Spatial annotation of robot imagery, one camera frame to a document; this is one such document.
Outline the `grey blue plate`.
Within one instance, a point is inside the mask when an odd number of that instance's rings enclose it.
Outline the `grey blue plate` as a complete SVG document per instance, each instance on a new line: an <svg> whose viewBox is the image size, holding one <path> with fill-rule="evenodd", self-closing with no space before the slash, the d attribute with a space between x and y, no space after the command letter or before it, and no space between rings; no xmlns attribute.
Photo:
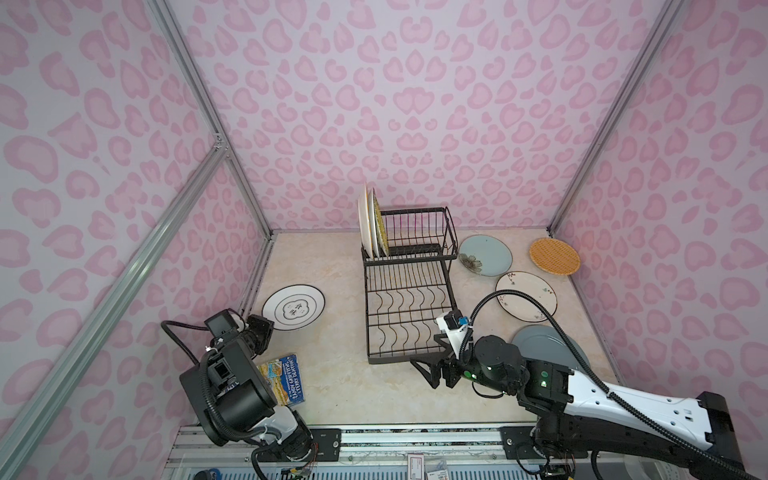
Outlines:
<svg viewBox="0 0 768 480"><path fill-rule="evenodd" d="M541 324L520 329L511 343L518 347L521 355L528 359L548 361L584 371L571 350L553 327Z"/></svg>

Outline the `white plate orange sunburst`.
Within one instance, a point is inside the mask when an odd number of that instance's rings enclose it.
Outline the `white plate orange sunburst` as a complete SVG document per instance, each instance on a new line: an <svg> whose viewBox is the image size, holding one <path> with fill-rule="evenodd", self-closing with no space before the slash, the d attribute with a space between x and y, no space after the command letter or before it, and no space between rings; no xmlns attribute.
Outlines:
<svg viewBox="0 0 768 480"><path fill-rule="evenodd" d="M371 232L371 240L373 245L373 257L379 258L381 255L380 246L378 243L378 234L377 234L377 224L376 224L376 218L375 218L375 209L374 209L374 202L373 202L373 191L372 189L367 189L367 208L368 208L368 217L369 217L369 230Z"/></svg>

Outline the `green woven bamboo tray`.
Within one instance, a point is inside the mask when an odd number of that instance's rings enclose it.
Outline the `green woven bamboo tray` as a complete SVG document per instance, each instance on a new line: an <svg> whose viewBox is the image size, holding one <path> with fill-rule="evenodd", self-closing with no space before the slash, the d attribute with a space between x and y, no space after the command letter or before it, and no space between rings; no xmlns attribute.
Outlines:
<svg viewBox="0 0 768 480"><path fill-rule="evenodd" d="M374 208L374 217L376 221L377 238L380 245L380 249L382 251L383 256L389 256L390 249L389 249L389 242L388 242L388 237L386 233L386 226L385 226L385 222L383 219L383 215L381 213L380 205L379 205L376 194L373 194L373 208Z"/></svg>

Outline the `star plate yellow rim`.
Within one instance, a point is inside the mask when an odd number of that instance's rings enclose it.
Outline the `star plate yellow rim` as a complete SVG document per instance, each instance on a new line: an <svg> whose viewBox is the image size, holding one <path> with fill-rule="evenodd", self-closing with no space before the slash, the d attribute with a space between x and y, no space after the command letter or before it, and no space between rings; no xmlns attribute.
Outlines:
<svg viewBox="0 0 768 480"><path fill-rule="evenodd" d="M370 231L370 220L368 217L368 204L367 204L367 186L363 185L362 192L359 195L358 202L358 218L359 229L362 247L364 248L367 258L371 260L373 258L373 244Z"/></svg>

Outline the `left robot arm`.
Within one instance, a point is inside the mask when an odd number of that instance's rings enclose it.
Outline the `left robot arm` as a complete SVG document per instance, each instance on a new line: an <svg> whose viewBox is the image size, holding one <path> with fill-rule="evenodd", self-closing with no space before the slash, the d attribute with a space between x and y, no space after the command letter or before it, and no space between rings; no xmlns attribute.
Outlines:
<svg viewBox="0 0 768 480"><path fill-rule="evenodd" d="M198 423L220 447L244 442L278 461L304 461L314 453L311 430L300 415L281 405L254 363L266 350L273 323L226 309L204 321L212 343L180 383Z"/></svg>

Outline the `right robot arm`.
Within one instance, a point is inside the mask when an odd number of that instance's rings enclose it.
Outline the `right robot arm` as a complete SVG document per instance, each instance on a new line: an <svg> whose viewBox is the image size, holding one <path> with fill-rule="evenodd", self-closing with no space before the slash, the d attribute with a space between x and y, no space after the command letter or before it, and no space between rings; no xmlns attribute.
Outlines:
<svg viewBox="0 0 768 480"><path fill-rule="evenodd" d="M746 479L725 399L656 395L608 383L551 362L525 358L519 349L485 336L467 352L423 355L412 365L431 387L467 379L512 396L537 417L531 440L555 454L608 452L659 460L696 479Z"/></svg>

